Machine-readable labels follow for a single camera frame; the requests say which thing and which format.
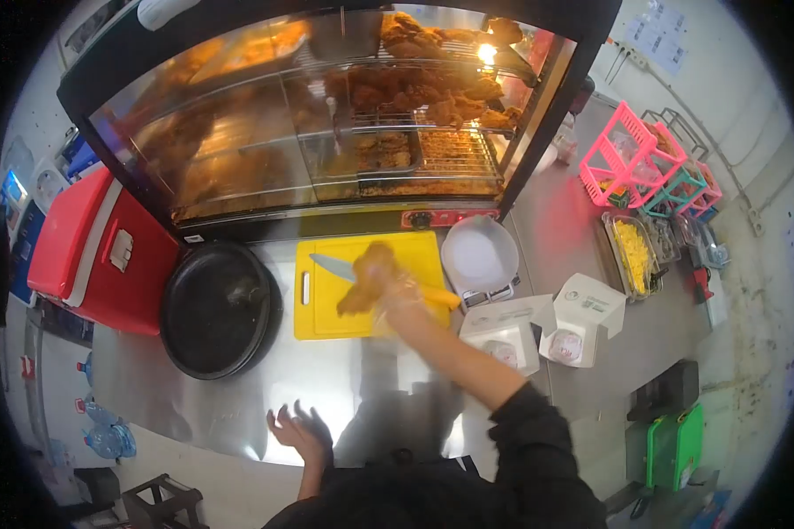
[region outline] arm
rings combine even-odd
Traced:
[[[385,313],[391,327],[435,369],[496,411],[527,379],[489,354],[461,341],[434,321],[421,303]]]
[[[301,413],[299,401],[296,408],[298,416],[293,419],[288,414],[287,406],[280,408],[276,417],[273,415],[273,410],[269,410],[267,427],[281,444],[294,447],[303,458],[303,479],[300,481],[300,492],[297,494],[297,501],[301,501],[318,496],[325,457],[321,442],[306,428],[299,417]]]
[[[318,496],[318,492],[321,490],[321,477],[323,477],[323,465],[304,461],[303,479],[300,480],[297,501]]]
[[[385,305],[388,323],[406,344],[493,412],[495,482],[506,491],[508,512],[528,526],[605,526],[603,504],[579,478],[567,421],[547,398],[508,365],[440,327],[423,303]]]

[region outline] cooler handle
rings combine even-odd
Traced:
[[[127,264],[129,264],[129,258],[132,257],[132,245],[132,235],[125,229],[118,227],[117,219],[115,219],[115,222],[112,223],[112,229],[109,231],[109,236],[106,238],[106,245],[103,247],[102,264],[106,265],[109,262],[121,272],[125,272]]]

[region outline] yellow knife handle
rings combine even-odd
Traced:
[[[434,289],[433,287],[421,285],[421,295],[427,302],[440,303],[447,306],[451,311],[455,311],[461,303],[459,296],[444,289]]]

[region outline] food warmer display case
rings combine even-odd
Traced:
[[[134,5],[57,95],[186,241],[504,217],[620,0],[437,4],[213,0],[155,31]]]

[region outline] digital kitchen scale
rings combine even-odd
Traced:
[[[502,302],[503,300],[508,300],[509,298],[515,295],[515,287],[517,287],[521,282],[520,276],[515,274],[515,278],[500,289],[499,291],[494,292],[477,292],[477,291],[469,291],[465,288],[459,286],[459,284],[450,281],[450,284],[453,285],[453,290],[456,294],[461,298],[461,307],[462,309],[467,312],[471,308],[479,305],[485,305],[486,303],[492,302]]]

